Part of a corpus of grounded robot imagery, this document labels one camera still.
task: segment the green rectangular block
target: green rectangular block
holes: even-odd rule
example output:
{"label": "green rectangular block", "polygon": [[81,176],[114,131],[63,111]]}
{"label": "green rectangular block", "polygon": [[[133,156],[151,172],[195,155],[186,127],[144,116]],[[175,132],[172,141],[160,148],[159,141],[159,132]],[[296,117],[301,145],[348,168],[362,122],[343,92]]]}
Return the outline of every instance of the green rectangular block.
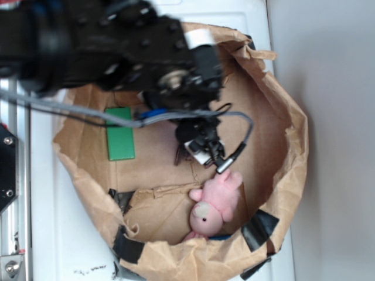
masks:
{"label": "green rectangular block", "polygon": [[[105,113],[115,115],[120,118],[131,120],[131,111],[129,107],[107,108]],[[134,159],[134,138],[133,129],[126,127],[108,127],[108,157],[110,161]]]}

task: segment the pink stuffed animal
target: pink stuffed animal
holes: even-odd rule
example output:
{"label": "pink stuffed animal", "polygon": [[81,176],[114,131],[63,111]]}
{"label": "pink stuffed animal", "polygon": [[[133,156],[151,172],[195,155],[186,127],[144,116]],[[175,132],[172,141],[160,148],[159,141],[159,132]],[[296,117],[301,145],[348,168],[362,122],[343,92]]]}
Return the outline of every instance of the pink stuffed animal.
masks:
{"label": "pink stuffed animal", "polygon": [[240,172],[227,169],[223,174],[216,174],[204,183],[203,189],[191,190],[189,196],[197,201],[190,213],[190,232],[185,240],[206,238],[217,234],[223,222],[233,219],[233,212],[238,203],[242,183]]}

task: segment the black bracket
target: black bracket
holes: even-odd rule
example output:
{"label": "black bracket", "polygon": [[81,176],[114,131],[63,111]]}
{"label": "black bracket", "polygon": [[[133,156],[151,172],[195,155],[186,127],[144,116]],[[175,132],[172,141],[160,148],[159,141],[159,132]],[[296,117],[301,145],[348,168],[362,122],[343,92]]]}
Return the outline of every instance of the black bracket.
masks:
{"label": "black bracket", "polygon": [[17,139],[0,125],[0,214],[17,198]]}

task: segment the paper bag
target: paper bag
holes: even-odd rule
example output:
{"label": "paper bag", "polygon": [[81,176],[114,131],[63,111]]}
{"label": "paper bag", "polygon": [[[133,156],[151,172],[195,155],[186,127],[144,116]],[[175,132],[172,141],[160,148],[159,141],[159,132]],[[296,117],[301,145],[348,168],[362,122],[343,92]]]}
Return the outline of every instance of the paper bag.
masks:
{"label": "paper bag", "polygon": [[[195,161],[174,166],[176,125],[163,121],[134,129],[135,159],[110,162],[105,128],[65,119],[54,149],[69,171],[87,213],[120,264],[147,280],[228,280],[279,251],[302,197],[308,157],[306,115],[264,71],[273,52],[250,48],[238,31],[208,28],[218,43],[224,70],[220,102],[231,102],[254,121],[248,146],[231,170],[243,175],[235,219],[220,235],[226,240],[191,239],[191,189],[213,177]],[[93,85],[72,89],[67,100],[100,111],[141,104],[133,92],[103,92]],[[247,129],[236,117],[220,117],[219,135],[232,153]]]}

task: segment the white wall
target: white wall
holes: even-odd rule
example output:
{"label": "white wall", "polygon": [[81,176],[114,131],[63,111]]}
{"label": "white wall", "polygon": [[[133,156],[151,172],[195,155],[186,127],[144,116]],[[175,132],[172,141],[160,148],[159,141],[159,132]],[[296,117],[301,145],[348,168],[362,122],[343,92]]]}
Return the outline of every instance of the white wall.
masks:
{"label": "white wall", "polygon": [[375,1],[267,4],[277,79],[310,126],[296,281],[375,280]]}

